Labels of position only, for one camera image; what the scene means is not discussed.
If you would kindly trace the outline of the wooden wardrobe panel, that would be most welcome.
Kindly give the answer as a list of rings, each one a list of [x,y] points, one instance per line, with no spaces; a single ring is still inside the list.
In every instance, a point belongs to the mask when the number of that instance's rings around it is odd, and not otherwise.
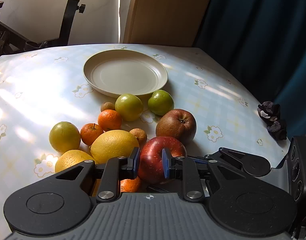
[[[209,0],[130,0],[122,42],[192,46]]]

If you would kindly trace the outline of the small brown fruit front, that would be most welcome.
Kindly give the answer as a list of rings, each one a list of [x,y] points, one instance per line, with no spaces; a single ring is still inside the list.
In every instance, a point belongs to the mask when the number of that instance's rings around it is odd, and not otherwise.
[[[143,147],[147,142],[147,134],[143,129],[134,128],[130,130],[130,133],[137,139],[141,147]]]

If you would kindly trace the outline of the large yellow lemon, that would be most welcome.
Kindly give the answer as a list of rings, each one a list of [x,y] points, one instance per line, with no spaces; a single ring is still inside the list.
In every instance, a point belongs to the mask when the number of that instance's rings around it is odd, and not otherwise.
[[[66,168],[72,167],[82,161],[95,159],[88,153],[81,150],[69,150],[60,156],[55,164],[55,173],[61,172]]]
[[[130,132],[117,129],[97,137],[90,152],[99,164],[105,164],[111,158],[129,157],[135,147],[139,147],[136,137]]]

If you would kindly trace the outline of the round yellow-green citrus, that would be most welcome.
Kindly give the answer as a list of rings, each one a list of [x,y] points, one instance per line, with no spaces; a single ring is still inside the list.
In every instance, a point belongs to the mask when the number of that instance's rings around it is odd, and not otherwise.
[[[70,122],[57,123],[49,133],[49,142],[54,150],[63,154],[80,147],[81,135],[78,128]]]

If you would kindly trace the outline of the small brown fruit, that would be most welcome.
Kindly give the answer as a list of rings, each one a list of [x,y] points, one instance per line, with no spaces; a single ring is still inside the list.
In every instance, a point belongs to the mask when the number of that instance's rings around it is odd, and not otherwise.
[[[141,147],[143,147],[147,142],[147,134],[143,129],[134,128],[130,130],[130,133],[137,139]]]
[[[105,110],[115,110],[115,105],[112,102],[104,102],[101,106],[100,106],[100,111],[103,112]]]

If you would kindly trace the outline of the large yellow lemon front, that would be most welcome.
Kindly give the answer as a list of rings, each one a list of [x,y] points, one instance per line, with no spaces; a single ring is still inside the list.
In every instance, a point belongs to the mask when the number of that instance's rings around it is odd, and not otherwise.
[[[95,159],[88,153],[81,150],[69,150],[60,156],[55,164],[55,173],[61,172],[66,168],[72,167],[82,161]]]

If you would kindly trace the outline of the black patterned hair scrunchie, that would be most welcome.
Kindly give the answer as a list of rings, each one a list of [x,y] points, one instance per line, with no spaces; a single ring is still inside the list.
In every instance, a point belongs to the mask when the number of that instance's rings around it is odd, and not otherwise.
[[[287,123],[281,119],[281,106],[272,101],[265,101],[257,107],[259,117],[266,123],[268,133],[275,140],[287,139]]]

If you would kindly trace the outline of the orange tangerine with stem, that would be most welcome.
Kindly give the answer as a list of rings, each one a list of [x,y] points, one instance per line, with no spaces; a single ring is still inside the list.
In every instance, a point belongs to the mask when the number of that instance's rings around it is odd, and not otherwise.
[[[84,144],[91,146],[103,132],[103,129],[95,123],[85,124],[80,130],[81,140]]]

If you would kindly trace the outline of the dark blue curtain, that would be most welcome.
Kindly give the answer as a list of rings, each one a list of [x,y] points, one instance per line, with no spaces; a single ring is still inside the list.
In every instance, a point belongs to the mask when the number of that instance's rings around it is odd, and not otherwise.
[[[194,46],[306,133],[306,0],[209,0]]]

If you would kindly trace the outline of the beige round plate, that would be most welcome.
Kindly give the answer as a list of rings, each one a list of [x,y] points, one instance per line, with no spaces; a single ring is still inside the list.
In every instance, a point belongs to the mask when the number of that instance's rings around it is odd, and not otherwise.
[[[146,96],[168,82],[166,68],[154,58],[133,50],[106,50],[84,64],[86,81],[96,91],[117,98],[129,93]]]

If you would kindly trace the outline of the dull brown-red apple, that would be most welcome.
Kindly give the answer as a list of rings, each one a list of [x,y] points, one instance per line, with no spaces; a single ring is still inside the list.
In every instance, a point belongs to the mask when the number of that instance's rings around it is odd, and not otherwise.
[[[157,137],[173,137],[182,144],[189,144],[195,137],[197,129],[196,119],[184,109],[173,109],[158,121]]]

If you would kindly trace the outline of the green apple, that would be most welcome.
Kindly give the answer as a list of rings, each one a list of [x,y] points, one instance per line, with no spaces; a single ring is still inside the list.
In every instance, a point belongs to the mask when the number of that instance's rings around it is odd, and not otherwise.
[[[122,116],[124,121],[137,120],[141,116],[143,109],[142,101],[133,94],[122,94],[115,102],[115,110]]]
[[[174,100],[165,90],[156,90],[148,100],[148,109],[159,116],[163,116],[174,109]]]

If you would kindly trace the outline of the bright red apple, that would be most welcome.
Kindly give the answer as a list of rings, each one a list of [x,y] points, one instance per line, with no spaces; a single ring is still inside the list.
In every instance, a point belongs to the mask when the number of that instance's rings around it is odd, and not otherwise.
[[[165,181],[162,150],[167,148],[173,157],[186,156],[184,145],[173,137],[154,137],[143,147],[137,175],[148,184],[159,184]]]

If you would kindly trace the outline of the orange tangerine front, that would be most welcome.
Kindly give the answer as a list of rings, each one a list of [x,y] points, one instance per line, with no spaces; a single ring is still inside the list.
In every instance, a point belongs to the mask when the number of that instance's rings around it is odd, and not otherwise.
[[[139,177],[135,179],[124,179],[120,182],[120,192],[141,192],[145,185]]]

